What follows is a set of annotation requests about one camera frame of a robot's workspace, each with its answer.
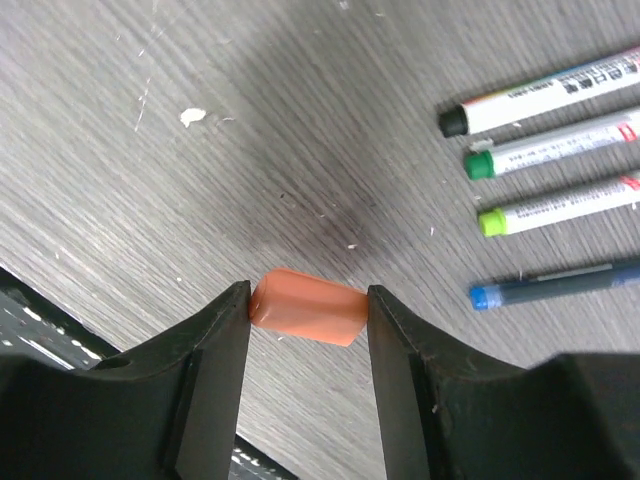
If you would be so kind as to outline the white pen black tip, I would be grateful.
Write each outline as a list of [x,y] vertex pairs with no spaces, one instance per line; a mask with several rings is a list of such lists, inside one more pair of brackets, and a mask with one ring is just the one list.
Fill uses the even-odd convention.
[[463,102],[438,118],[446,138],[474,135],[639,83],[637,46]]

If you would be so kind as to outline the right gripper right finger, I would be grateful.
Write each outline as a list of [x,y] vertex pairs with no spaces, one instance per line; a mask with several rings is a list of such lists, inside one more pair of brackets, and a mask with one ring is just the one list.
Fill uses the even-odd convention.
[[635,479],[639,358],[562,353],[523,369],[368,291],[390,479]]

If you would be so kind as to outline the orange eraser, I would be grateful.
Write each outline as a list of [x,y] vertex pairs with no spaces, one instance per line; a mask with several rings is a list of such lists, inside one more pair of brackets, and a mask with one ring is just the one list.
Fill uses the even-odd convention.
[[367,323],[368,297],[346,285],[277,268],[257,284],[249,318],[259,328],[347,347]]

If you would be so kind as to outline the long white green pen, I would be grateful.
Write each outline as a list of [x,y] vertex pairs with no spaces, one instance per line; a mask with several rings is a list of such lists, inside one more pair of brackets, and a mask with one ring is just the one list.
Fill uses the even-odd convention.
[[469,179],[499,177],[584,152],[639,138],[639,107],[590,119],[556,130],[507,142],[468,155]]

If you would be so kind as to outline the white pen green tip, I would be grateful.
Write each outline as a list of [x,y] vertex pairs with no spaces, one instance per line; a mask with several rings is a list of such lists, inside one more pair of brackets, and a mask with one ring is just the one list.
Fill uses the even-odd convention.
[[639,202],[639,171],[605,181],[498,207],[478,216],[485,237],[504,236],[557,224]]

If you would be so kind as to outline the blue pen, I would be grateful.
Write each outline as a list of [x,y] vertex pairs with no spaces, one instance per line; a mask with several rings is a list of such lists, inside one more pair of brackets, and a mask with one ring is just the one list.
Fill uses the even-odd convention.
[[529,280],[474,286],[469,290],[469,299],[476,311],[484,311],[638,283],[639,259],[635,258],[538,276]]

